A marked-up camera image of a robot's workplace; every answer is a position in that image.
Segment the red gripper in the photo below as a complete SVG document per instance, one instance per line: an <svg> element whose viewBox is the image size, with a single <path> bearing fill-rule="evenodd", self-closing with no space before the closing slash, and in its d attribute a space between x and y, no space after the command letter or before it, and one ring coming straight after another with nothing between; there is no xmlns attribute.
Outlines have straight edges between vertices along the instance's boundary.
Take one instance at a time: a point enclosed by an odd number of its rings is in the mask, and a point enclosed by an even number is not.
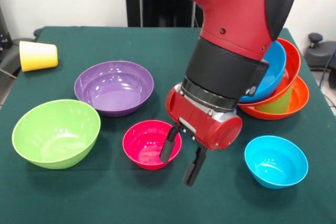
<svg viewBox="0 0 336 224"><path fill-rule="evenodd" d="M227 148L240 134L243 121L236 112L219 112L193 101L173 87L166 98L166 111L176 122L169 130L160 153L160 161L167 163L175 146L175 137L182 126L204 146L198 146L195 158L183 176L186 186L193 186L210 150Z"/></svg>

